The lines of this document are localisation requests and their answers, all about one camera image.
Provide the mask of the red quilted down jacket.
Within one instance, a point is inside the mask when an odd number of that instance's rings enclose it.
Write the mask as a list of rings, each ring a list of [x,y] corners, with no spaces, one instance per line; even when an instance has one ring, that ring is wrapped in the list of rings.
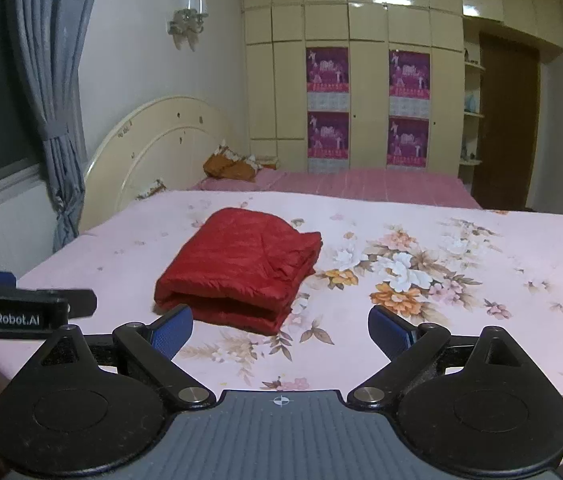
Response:
[[[323,240],[265,212],[224,208],[190,237],[156,281],[162,311],[186,304],[196,321],[264,336],[280,332]]]

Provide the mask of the pink floral quilt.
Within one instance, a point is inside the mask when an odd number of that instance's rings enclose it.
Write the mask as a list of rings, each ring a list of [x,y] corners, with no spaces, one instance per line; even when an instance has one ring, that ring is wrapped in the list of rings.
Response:
[[[502,326],[563,396],[563,216],[273,192],[172,191],[88,230],[21,279],[24,288],[89,288],[82,321],[106,333],[157,316],[155,286],[213,214],[235,208],[321,235],[314,273],[272,337],[199,323],[176,363],[215,392],[349,391],[385,365],[371,308],[455,334]]]

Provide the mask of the pink bed sheet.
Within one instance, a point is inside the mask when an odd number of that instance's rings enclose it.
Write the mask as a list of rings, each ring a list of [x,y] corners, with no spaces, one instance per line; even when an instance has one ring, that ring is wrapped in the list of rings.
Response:
[[[286,192],[439,207],[477,209],[457,177],[396,169],[350,169],[338,174],[305,174],[264,168],[252,181],[205,178],[195,191]]]

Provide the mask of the cream arched headboard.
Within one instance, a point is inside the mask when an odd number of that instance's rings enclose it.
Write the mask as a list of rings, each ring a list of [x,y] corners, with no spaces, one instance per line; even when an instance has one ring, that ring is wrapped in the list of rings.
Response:
[[[204,163],[223,143],[244,149],[226,116],[199,99],[167,96],[133,110],[88,164],[80,230],[93,229],[137,202],[136,195],[156,179],[167,191],[191,188],[206,176]]]

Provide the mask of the lower right purple poster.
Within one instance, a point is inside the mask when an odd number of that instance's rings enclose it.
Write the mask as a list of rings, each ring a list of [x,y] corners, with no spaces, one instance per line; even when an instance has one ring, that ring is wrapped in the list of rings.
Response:
[[[428,134],[428,120],[390,116],[387,164],[396,167],[425,168]]]

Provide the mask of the purple poster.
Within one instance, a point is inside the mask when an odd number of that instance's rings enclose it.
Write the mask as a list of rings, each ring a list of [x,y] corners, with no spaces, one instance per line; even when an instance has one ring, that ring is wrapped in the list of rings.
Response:
[[[307,91],[349,92],[347,47],[307,47],[305,66]]]
[[[389,52],[389,96],[430,99],[430,54],[404,50]]]
[[[396,167],[425,168],[428,134],[428,120],[390,116],[387,164]]]
[[[344,112],[307,113],[307,156],[349,158],[350,119]]]

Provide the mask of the lower left purple poster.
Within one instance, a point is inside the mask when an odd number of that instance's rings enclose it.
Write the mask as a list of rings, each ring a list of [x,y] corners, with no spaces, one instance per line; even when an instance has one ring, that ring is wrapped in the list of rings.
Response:
[[[349,158],[350,119],[344,112],[307,113],[307,156]]]

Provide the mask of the cream corner shelf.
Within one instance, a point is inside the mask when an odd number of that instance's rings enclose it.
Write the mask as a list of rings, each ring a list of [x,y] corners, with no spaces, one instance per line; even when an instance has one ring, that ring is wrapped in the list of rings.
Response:
[[[484,118],[481,110],[481,88],[485,68],[481,62],[479,36],[465,34],[465,93],[464,130],[458,175],[468,192],[471,192],[475,168],[481,164],[478,156],[479,130]]]

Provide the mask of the brown wooden door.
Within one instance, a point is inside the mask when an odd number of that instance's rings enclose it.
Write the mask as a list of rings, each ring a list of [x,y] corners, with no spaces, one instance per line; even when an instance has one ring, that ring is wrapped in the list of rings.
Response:
[[[535,159],[541,66],[539,51],[480,35],[480,120],[472,196],[484,209],[524,210]]]

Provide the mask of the upper right purple poster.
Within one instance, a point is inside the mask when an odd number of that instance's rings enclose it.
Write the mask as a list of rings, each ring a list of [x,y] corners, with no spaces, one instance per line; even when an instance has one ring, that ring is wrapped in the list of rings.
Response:
[[[404,50],[389,52],[389,96],[430,99],[430,54]]]

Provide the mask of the cream wardrobe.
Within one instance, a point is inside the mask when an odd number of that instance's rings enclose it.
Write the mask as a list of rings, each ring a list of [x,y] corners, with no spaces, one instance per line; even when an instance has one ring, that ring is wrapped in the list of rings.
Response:
[[[464,130],[465,34],[499,32],[563,49],[560,0],[242,0],[248,130],[254,154],[281,168],[387,164],[389,117],[429,122],[427,166],[456,176]],[[306,48],[347,47],[347,93],[306,90]],[[430,54],[430,99],[389,96],[389,52]],[[307,156],[307,113],[349,114],[349,158]]]

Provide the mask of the upper left purple poster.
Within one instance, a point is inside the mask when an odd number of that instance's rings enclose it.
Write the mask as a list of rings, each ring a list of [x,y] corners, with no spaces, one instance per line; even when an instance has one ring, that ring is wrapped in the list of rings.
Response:
[[[305,66],[307,91],[349,92],[347,47],[307,47]]]

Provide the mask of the grey curtain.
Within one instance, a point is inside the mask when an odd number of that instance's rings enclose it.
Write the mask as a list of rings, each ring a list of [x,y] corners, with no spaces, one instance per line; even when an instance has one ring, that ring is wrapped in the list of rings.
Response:
[[[85,200],[79,66],[94,0],[5,0],[15,64],[43,152],[54,249],[79,235]]]

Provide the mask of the glass wall lamp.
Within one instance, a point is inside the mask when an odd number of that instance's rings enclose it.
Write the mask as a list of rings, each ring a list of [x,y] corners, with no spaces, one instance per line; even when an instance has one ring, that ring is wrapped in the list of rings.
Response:
[[[204,21],[208,16],[206,0],[182,0],[167,24],[167,34],[176,49],[181,50],[183,44],[188,44],[190,50],[196,50],[199,36],[204,31]]]

